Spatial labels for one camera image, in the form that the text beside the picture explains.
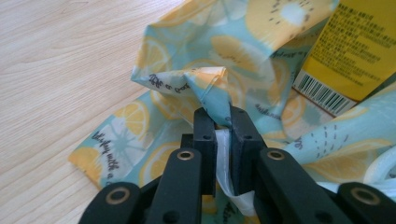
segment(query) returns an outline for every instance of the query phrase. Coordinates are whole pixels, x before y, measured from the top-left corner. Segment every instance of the lemon print fabric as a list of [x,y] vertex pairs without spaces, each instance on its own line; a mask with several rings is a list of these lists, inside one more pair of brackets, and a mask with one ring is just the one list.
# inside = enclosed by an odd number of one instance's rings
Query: lemon print fabric
[[[163,173],[181,135],[192,133],[196,109],[229,128],[233,105],[247,111],[269,147],[287,150],[316,181],[363,181],[396,145],[396,84],[338,118],[291,87],[337,3],[184,1],[147,27],[136,53],[131,80],[149,91],[114,111],[69,160],[98,188],[142,187]],[[243,217],[221,189],[203,202],[204,223],[258,221]]]

